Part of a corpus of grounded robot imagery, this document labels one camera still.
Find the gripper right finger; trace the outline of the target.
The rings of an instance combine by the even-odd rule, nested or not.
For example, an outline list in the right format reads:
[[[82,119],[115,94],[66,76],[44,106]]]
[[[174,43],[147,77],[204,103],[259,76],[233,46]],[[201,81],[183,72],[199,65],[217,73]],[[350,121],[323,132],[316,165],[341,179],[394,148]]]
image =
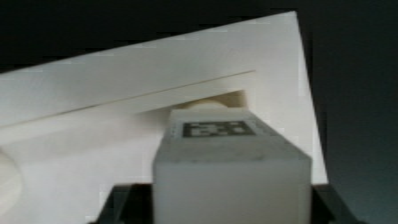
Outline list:
[[[313,186],[309,224],[362,224],[330,184]]]

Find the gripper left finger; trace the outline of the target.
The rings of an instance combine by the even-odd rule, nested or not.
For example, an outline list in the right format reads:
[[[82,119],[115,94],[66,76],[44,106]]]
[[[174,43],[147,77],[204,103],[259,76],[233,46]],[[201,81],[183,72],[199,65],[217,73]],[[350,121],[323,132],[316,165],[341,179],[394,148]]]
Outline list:
[[[154,224],[151,193],[149,184],[115,185],[98,218],[89,224]]]

